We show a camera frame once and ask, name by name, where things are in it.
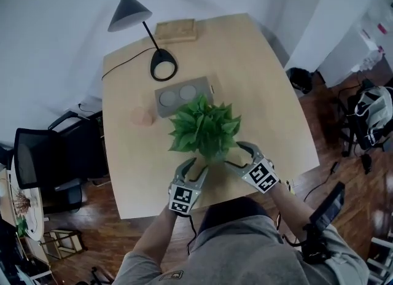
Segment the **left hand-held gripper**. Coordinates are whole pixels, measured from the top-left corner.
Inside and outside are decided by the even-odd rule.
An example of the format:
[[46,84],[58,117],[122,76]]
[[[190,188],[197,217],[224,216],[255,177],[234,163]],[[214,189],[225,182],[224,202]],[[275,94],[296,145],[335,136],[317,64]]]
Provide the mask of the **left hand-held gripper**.
[[176,213],[188,216],[201,195],[201,188],[208,175],[209,168],[205,166],[196,179],[185,181],[185,177],[194,165],[196,157],[181,163],[175,170],[174,180],[169,187],[168,208]]

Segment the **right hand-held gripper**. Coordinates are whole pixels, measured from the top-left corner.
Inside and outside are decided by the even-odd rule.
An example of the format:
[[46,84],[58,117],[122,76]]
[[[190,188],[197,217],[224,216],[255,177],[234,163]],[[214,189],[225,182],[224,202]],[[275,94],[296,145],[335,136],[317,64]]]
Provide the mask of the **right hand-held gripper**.
[[267,193],[279,182],[273,163],[264,157],[262,151],[256,144],[246,141],[237,141],[236,143],[242,150],[245,150],[251,155],[252,163],[240,166],[229,161],[224,161],[225,167],[236,174],[243,174],[241,177],[242,180],[246,181],[259,192]]

